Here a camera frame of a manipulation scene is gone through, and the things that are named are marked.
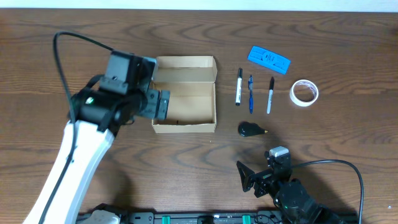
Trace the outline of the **black teardrop shaped object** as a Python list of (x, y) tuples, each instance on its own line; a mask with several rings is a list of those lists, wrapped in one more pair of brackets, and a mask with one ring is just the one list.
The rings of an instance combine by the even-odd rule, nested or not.
[(268, 133), (268, 131), (260, 127), (256, 123), (249, 123), (247, 121), (243, 121), (238, 126), (238, 133), (243, 137), (250, 137), (250, 136), (266, 134)]

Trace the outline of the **cardboard box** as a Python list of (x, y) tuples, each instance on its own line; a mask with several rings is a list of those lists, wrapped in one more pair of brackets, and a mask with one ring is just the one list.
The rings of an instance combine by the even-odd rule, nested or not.
[(213, 133), (216, 119), (217, 65), (213, 56), (161, 56), (152, 79), (170, 92), (165, 120), (154, 119), (157, 134)]

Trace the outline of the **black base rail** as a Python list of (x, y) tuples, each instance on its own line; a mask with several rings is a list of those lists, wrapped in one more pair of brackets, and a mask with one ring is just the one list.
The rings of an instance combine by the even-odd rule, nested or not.
[(205, 213), (157, 213), (153, 211), (132, 212), (102, 203), (90, 212), (80, 214), (76, 223), (118, 223), (118, 224), (283, 224), (288, 219), (277, 210), (256, 212), (205, 212)]

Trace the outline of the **blue ballpoint pen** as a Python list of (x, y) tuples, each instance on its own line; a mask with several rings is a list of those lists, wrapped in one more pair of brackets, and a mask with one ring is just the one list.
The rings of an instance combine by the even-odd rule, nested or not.
[(254, 99), (253, 99), (253, 77), (250, 75), (248, 80), (248, 88), (249, 88), (249, 112), (253, 113), (254, 109)]

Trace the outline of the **black and white marker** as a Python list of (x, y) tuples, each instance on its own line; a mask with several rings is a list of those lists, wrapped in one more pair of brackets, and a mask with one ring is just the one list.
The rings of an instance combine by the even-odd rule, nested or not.
[(243, 70), (242, 68), (238, 69), (238, 79), (236, 84), (236, 97), (235, 97), (235, 105), (239, 106), (241, 104), (241, 92), (242, 92), (242, 84), (243, 84)]

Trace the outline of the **blue plastic rectangular block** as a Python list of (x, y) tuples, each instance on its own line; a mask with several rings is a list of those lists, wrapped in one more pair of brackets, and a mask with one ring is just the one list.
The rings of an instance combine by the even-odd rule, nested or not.
[(248, 60), (283, 75), (287, 73), (290, 66), (289, 59), (258, 46), (252, 47)]

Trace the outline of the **black capped white marker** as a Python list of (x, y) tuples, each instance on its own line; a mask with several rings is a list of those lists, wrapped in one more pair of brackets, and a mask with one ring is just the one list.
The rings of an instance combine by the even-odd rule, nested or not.
[(273, 92), (274, 92), (274, 77), (271, 77), (270, 84), (269, 84), (269, 95), (268, 95), (268, 100), (267, 100), (267, 109), (266, 113), (270, 114), (271, 113), (271, 106), (272, 106), (272, 97), (273, 97)]

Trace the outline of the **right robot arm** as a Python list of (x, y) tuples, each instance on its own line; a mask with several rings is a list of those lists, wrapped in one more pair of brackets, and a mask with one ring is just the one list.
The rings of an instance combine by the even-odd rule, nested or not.
[(346, 222), (335, 212), (317, 203), (298, 179), (290, 178), (293, 168), (287, 148), (273, 148), (266, 151), (264, 156), (269, 168), (258, 173), (240, 161), (236, 163), (244, 192), (254, 189), (257, 198), (269, 195), (283, 218), (290, 223)]

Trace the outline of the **white masking tape roll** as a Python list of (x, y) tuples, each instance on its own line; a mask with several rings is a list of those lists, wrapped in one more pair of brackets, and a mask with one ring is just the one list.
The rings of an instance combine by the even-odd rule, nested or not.
[[(296, 94), (295, 94), (295, 87), (296, 86), (306, 86), (309, 87), (309, 89), (312, 91), (313, 93), (313, 99), (310, 101), (302, 101), (300, 100)], [(312, 104), (314, 104), (314, 102), (316, 102), (318, 100), (319, 97), (319, 90), (318, 87), (316, 86), (316, 84), (314, 84), (314, 82), (311, 82), (310, 80), (305, 80), (305, 79), (301, 79), (301, 80), (297, 80), (290, 88), (289, 91), (289, 96), (291, 101), (296, 104), (297, 106), (300, 107), (308, 107), (311, 106)]]

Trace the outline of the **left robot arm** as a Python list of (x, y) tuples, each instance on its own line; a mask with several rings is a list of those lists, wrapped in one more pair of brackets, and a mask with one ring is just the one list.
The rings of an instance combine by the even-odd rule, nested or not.
[(58, 156), (25, 223), (75, 223), (105, 153), (136, 116), (164, 120), (170, 92), (150, 88), (156, 59), (114, 50), (103, 75), (70, 99)]

